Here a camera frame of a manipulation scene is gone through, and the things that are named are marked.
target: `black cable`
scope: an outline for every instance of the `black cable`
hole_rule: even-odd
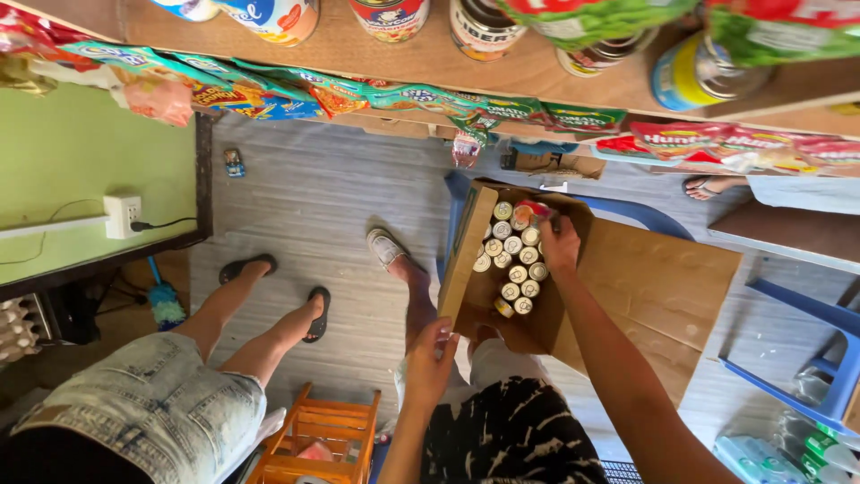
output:
[[[178,224],[179,222],[184,222],[185,220],[197,220],[197,217],[185,217],[184,219],[173,220],[172,222],[162,224],[162,225],[152,225],[147,222],[132,222],[132,231],[134,232],[143,232],[144,230],[152,230],[153,228],[165,228],[166,226],[172,226],[174,224]]]
[[[56,210],[56,211],[55,211],[55,212],[54,212],[50,217],[48,217],[48,220],[47,220],[46,222],[44,222],[44,223],[51,223],[51,222],[53,222],[54,217],[56,217],[56,216],[59,214],[60,210],[62,210],[63,208],[66,208],[66,207],[68,207],[68,206],[70,206],[70,205],[74,205],[74,204],[76,204],[76,203],[80,203],[80,202],[96,202],[96,203],[102,203],[100,200],[96,200],[95,198],[84,198],[84,199],[82,199],[82,200],[75,200],[74,202],[68,202],[68,203],[66,203],[65,205],[63,205],[62,207],[57,208],[57,210]],[[9,262],[0,262],[0,265],[23,264],[23,263],[25,263],[25,262],[30,262],[31,260],[35,260],[36,258],[38,258],[39,256],[41,256],[41,255],[42,255],[42,251],[45,249],[45,237],[47,236],[47,234],[48,234],[48,232],[43,232],[43,233],[42,233],[42,237],[41,237],[41,239],[39,240],[39,251],[38,251],[38,252],[36,252],[36,255],[32,256],[31,258],[26,258],[26,259],[22,259],[22,260],[14,260],[14,261],[9,261]]]

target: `cardboard piece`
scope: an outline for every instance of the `cardboard piece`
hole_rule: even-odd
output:
[[[698,364],[741,254],[597,219],[588,206],[562,194],[474,180],[466,196],[439,292],[439,315],[454,331],[474,337],[476,322],[496,326],[520,353],[549,354],[587,376],[576,337],[551,277],[534,309],[506,319],[493,307],[506,272],[472,265],[497,202],[526,198],[568,216],[582,239],[579,274],[600,306],[645,356],[675,406]]]
[[[514,148],[501,157],[502,170],[522,171],[532,175],[551,174],[599,180],[605,167],[605,160],[590,156],[560,153],[530,155]]]

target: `blue plastic chair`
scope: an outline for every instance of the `blue plastic chair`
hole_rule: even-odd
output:
[[[860,314],[845,307],[825,304],[765,279],[756,279],[746,285],[840,330],[848,340],[848,347],[845,349],[841,363],[826,360],[821,354],[809,361],[809,364],[833,377],[833,383],[827,395],[818,406],[809,405],[726,358],[720,357],[723,366],[812,420],[821,422],[839,433],[857,435],[842,424],[842,418],[854,394],[854,387],[860,379]]]
[[[451,192],[451,212],[448,217],[448,245],[445,249],[445,258],[436,261],[436,270],[439,274],[440,282],[445,279],[445,267],[448,264],[448,255],[451,253],[451,246],[454,243],[454,234],[457,232],[457,226],[460,225],[460,215],[463,213],[463,206],[466,203],[466,194],[469,192],[469,185],[471,183],[471,178],[468,178],[458,171],[450,171],[445,175],[445,185],[447,185],[448,191]],[[546,190],[539,191],[543,191],[543,193],[557,193]],[[685,229],[684,226],[679,224],[672,217],[662,213],[656,208],[651,208],[648,205],[626,202],[624,200],[614,200],[611,198],[600,198],[597,196],[562,195],[582,200],[590,208],[605,210],[606,212],[612,212],[614,214],[630,217],[633,220],[638,220],[650,231],[695,242],[693,236],[687,232],[687,229]]]

